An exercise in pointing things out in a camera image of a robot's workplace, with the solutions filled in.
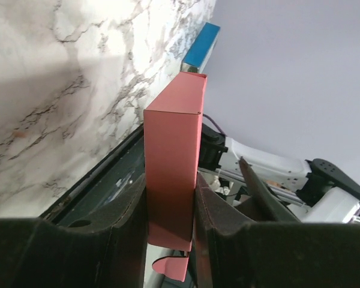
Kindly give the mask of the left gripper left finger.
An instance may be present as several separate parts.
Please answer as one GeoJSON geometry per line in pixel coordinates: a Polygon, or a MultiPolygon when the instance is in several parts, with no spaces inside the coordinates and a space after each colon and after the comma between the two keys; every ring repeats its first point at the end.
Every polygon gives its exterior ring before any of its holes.
{"type": "Polygon", "coordinates": [[[142,287],[145,188],[141,176],[67,227],[40,218],[0,219],[0,287],[142,287]]]}

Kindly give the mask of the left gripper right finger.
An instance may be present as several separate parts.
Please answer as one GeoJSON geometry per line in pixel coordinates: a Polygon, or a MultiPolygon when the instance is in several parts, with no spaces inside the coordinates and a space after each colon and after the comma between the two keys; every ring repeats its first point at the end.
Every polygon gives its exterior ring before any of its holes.
{"type": "Polygon", "coordinates": [[[197,177],[199,287],[360,287],[360,225],[254,222],[197,177]]]}

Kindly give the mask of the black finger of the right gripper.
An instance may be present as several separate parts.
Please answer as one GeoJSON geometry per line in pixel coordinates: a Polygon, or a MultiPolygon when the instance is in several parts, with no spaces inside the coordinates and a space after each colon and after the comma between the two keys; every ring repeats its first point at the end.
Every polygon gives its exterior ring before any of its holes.
{"type": "Polygon", "coordinates": [[[299,223],[300,220],[281,202],[273,191],[264,183],[241,157],[239,167],[247,185],[247,191],[265,214],[275,221],[299,223]]]}

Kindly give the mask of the pink paper box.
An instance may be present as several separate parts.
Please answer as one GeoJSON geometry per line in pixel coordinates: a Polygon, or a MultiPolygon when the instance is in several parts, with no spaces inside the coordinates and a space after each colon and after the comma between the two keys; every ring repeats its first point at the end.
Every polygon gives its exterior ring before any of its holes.
{"type": "Polygon", "coordinates": [[[206,83],[205,74],[180,72],[143,111],[148,243],[184,252],[152,268],[178,281],[192,246],[206,83]]]}

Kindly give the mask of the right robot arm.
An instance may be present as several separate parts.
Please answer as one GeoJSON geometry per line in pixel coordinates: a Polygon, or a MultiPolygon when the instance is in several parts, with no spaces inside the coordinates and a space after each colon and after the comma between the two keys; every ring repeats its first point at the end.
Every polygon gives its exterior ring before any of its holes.
{"type": "Polygon", "coordinates": [[[220,127],[202,125],[199,169],[232,182],[230,203],[250,186],[239,168],[241,158],[268,189],[267,198],[286,205],[299,220],[360,224],[360,185],[333,163],[270,154],[237,142],[220,127]]]}

